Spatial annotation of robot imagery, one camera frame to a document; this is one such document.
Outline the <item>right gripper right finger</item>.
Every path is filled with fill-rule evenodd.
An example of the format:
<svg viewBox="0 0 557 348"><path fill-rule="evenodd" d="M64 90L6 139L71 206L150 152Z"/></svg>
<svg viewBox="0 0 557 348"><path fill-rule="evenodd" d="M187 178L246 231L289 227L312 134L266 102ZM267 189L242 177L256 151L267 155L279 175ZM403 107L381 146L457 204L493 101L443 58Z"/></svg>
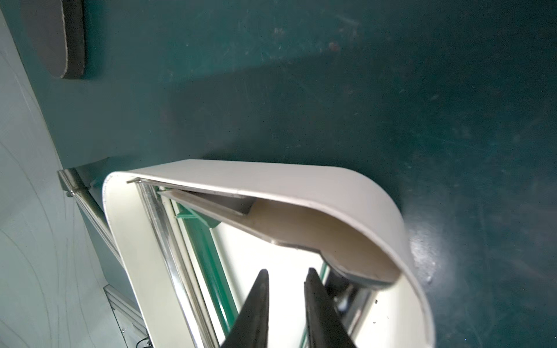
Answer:
<svg viewBox="0 0 557 348"><path fill-rule="evenodd" d="M304 293L308 346L354 348L355 344L342 325L314 268L308 269Z"/></svg>

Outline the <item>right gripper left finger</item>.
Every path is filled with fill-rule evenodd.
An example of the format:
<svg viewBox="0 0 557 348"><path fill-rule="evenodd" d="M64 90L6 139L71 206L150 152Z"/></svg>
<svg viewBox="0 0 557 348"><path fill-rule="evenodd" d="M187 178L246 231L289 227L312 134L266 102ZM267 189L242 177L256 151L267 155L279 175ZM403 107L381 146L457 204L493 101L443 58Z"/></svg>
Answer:
<svg viewBox="0 0 557 348"><path fill-rule="evenodd" d="M268 346L270 307L269 275L262 269L242 306L222 348L265 348Z"/></svg>

